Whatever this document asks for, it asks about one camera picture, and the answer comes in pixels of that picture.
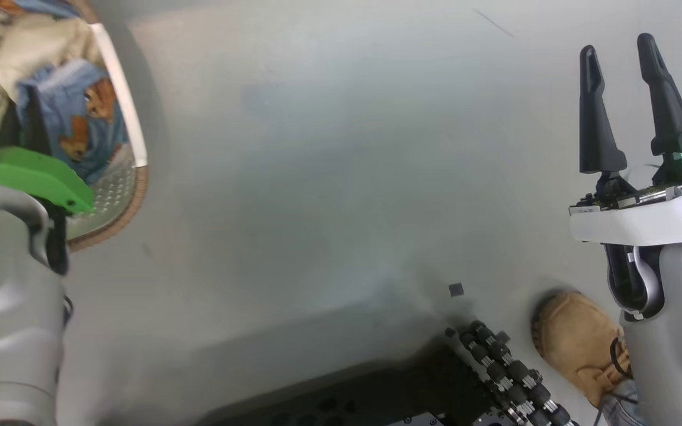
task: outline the laundry basket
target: laundry basket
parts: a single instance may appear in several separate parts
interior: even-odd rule
[[[114,84],[130,138],[130,144],[124,146],[102,178],[92,185],[94,211],[75,215],[68,220],[70,249],[78,251],[112,237],[133,220],[146,196],[149,167],[136,106],[112,40],[88,0],[70,0],[70,3],[94,33]]]
[[[99,161],[93,163],[97,166],[97,169],[91,170],[90,180],[79,173],[79,176],[84,178],[84,181],[89,184],[93,191],[94,209],[90,212],[78,213],[67,219],[67,242],[70,249],[78,251],[93,246],[117,234],[130,223],[141,208],[147,187],[146,146],[144,145],[143,133],[141,132],[140,122],[136,114],[136,107],[133,105],[133,98],[130,95],[130,89],[117,57],[117,52],[114,50],[112,41],[104,26],[98,21],[95,11],[87,0],[0,0],[0,14],[5,16],[5,21],[0,19],[0,28],[2,29],[2,35],[0,36],[0,49],[2,50],[0,52],[4,51],[2,46],[8,46],[8,43],[16,43],[16,40],[21,40],[21,38],[16,37],[8,38],[6,31],[14,31],[17,28],[21,35],[36,37],[36,33],[33,32],[34,30],[27,26],[30,25],[29,22],[31,21],[29,20],[41,19],[46,22],[44,25],[46,25],[48,30],[51,30],[52,25],[55,28],[61,25],[49,24],[50,22],[62,22],[65,26],[69,24],[70,28],[74,27],[77,29],[75,35],[71,32],[60,33],[60,35],[65,36],[69,40],[75,37],[86,41],[85,45],[81,45],[83,46],[82,49],[86,49],[86,51],[81,50],[79,53],[76,53],[68,48],[54,48],[55,52],[60,52],[59,57],[62,59],[55,59],[59,60],[59,62],[55,62],[55,64],[50,62],[47,65],[39,62],[38,66],[44,68],[37,68],[34,65],[33,69],[36,72],[33,73],[31,78],[17,80],[15,82],[17,85],[12,84],[12,81],[8,81],[7,84],[0,81],[0,84],[8,87],[7,92],[10,98],[14,100],[19,108],[25,108],[23,105],[26,105],[27,102],[47,102],[41,96],[51,96],[56,99],[57,95],[61,95],[63,99],[70,100],[69,105],[75,103],[83,105],[80,107],[82,108],[80,113],[83,114],[82,116],[75,115],[73,110],[67,112],[67,108],[47,108],[50,109],[52,114],[52,124],[54,124],[55,120],[58,124],[57,127],[52,127],[52,130],[60,128],[59,125],[73,119],[70,132],[64,134],[65,138],[62,137],[63,133],[56,133],[57,137],[55,138],[55,133],[52,132],[49,133],[48,139],[52,143],[52,154],[62,159],[63,162],[67,162],[76,172],[78,172],[78,168],[83,167],[81,164],[85,164],[81,163],[83,157],[87,156],[92,149],[95,150],[97,146],[102,146],[103,154],[99,156]],[[43,28],[38,27],[36,31],[42,31]],[[48,35],[43,37],[41,33],[38,33],[38,36],[41,37],[38,40],[43,41],[44,46],[51,45],[52,41],[56,40],[56,38]],[[40,43],[29,43],[21,46],[19,49],[8,49],[8,54],[0,54],[0,57],[6,59],[0,62],[0,76],[6,80],[7,73],[10,71],[8,67],[12,67],[11,64],[19,64],[16,60],[21,60],[21,56],[25,57],[25,60],[30,60],[30,56],[38,56],[41,49],[49,49],[49,47],[45,48]],[[102,102],[105,102],[105,99],[102,99],[102,95],[111,94],[111,98],[109,96],[106,97],[110,101],[103,104],[108,106],[108,108],[104,108],[104,110],[89,109],[87,104],[89,102],[88,91],[85,94],[82,91],[70,92],[67,88],[63,88],[63,86],[56,86],[57,90],[54,90],[55,85],[52,83],[57,81],[57,75],[74,78],[74,76],[78,75],[78,71],[83,70],[83,68],[79,67],[70,67],[68,64],[74,64],[74,62],[70,62],[71,60],[83,60],[86,64],[91,62],[92,67],[96,70],[95,73],[101,73],[102,88],[108,87],[108,89],[102,92],[98,89],[98,82],[89,82],[88,84],[92,85],[89,88],[95,89],[95,95]],[[43,76],[43,80],[37,80],[38,73],[46,73]],[[29,89],[23,89],[22,87],[30,87],[27,86],[29,84],[33,84],[34,86],[32,87],[38,87],[38,89],[43,89],[45,92],[24,92],[27,94],[27,97],[23,97],[24,93],[21,90]],[[28,96],[31,95],[35,97],[28,100]],[[63,111],[64,117],[60,116],[62,113],[56,113],[55,111]],[[109,111],[109,113],[106,117],[96,117],[91,114],[95,111],[103,111],[105,113]],[[104,119],[103,123],[108,126],[107,128],[111,128],[114,125],[116,127],[106,133],[95,132],[95,124],[102,121],[102,119]],[[23,129],[28,127],[28,124],[24,124],[24,126]],[[94,138],[93,145],[91,145],[92,142],[87,142],[89,135],[91,138]],[[97,140],[107,142],[97,145],[95,142]],[[56,151],[54,149],[55,143],[59,144]],[[77,159],[72,157],[76,154],[79,156]]]

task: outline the gray floor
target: gray floor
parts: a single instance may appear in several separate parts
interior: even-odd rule
[[[603,251],[568,232],[595,181],[577,173],[578,52],[599,51],[630,163],[657,162],[635,41],[655,35],[682,92],[682,1],[95,5],[151,186],[128,229],[73,257],[60,424],[189,424],[470,315],[593,419],[528,333],[560,286],[616,312]]]

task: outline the beige fabric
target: beige fabric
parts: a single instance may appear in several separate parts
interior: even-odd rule
[[[547,302],[533,324],[539,354],[560,372],[595,407],[601,396],[623,380],[609,353],[612,340],[622,330],[587,297],[563,292]],[[617,359],[630,366],[628,351],[618,343]]]
[[[84,57],[103,67],[102,55],[86,21],[56,20],[45,14],[0,11],[0,122],[6,96],[17,100],[17,82],[46,65]]]

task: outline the black metal base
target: black metal base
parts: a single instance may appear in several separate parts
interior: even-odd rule
[[[234,411],[212,413],[198,426],[414,426],[423,419],[444,426],[514,424],[476,372],[447,346],[406,369],[377,370],[277,404]]]

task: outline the blue fabric with bear print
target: blue fabric with bear print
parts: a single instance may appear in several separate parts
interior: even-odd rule
[[[107,73],[85,59],[36,71],[17,84],[17,114],[24,124],[29,86],[38,93],[52,156],[67,163],[87,184],[95,183],[112,154],[128,141],[117,100],[111,95],[95,99],[100,97],[98,87],[111,90]]]
[[[75,8],[64,0],[14,0],[24,11],[54,17],[79,17]]]

